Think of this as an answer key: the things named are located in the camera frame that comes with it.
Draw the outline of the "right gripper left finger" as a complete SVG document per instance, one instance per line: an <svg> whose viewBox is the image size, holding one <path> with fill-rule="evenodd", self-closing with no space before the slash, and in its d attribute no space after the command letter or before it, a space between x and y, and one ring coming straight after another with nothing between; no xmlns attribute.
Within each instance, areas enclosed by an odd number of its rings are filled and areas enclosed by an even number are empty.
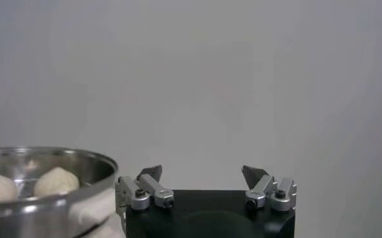
<svg viewBox="0 0 382 238"><path fill-rule="evenodd" d="M162 209L171 209L175 203L174 191L161 185L162 165L144 168L136 178L122 176L115 184L116 213L125 215L147 211L151 203Z"/></svg>

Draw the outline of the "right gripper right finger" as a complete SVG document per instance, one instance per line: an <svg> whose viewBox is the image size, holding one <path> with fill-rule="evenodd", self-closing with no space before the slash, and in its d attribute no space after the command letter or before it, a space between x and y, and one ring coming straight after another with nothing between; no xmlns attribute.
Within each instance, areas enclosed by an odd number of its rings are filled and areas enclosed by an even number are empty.
<svg viewBox="0 0 382 238"><path fill-rule="evenodd" d="M296 209L297 185L290 177L283 177L280 182L264 169L243 166L242 174L249 190L245 192L246 209L257 211L267 204L278 212Z"/></svg>

